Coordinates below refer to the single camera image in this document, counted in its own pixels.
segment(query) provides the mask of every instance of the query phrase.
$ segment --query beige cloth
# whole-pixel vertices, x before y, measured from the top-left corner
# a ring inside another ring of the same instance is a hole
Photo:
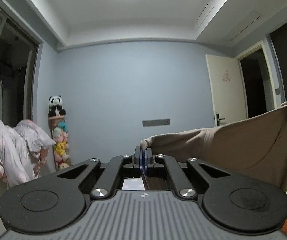
[[[152,136],[141,141],[153,154],[185,162],[195,157],[287,190],[287,102],[225,126]]]

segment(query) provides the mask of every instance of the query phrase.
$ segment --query hanging clothes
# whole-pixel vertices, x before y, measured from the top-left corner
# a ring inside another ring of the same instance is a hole
[[[0,120],[2,120],[2,79],[0,79]]]

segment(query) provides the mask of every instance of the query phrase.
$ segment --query stuffed animal storage organizer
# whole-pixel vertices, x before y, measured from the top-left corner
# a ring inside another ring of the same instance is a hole
[[[53,146],[53,155],[56,170],[62,170],[71,166],[68,127],[65,121],[66,111],[62,108],[61,96],[52,96],[49,99],[49,126],[52,138],[56,142]]]

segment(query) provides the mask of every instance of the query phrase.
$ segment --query white door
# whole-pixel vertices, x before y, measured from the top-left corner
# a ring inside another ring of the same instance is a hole
[[[215,125],[247,119],[245,90],[239,62],[235,58],[207,54]]]

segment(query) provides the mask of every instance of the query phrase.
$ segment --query panda plush toy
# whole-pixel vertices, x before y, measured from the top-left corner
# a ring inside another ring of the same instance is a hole
[[[62,108],[61,96],[52,96],[49,98],[49,117],[65,115],[66,111]]]

